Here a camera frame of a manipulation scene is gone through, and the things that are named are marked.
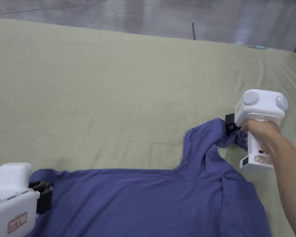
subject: gray floor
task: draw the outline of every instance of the gray floor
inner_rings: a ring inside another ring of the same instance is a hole
[[[293,51],[296,0],[0,0],[0,18]]]

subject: label sticker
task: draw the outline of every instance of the label sticker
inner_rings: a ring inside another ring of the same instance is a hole
[[[256,162],[266,163],[269,165],[273,165],[272,160],[270,158],[264,157],[264,156],[255,156],[254,160]]]
[[[22,224],[27,222],[27,212],[18,216],[16,219],[12,220],[8,224],[8,234],[19,228]]]

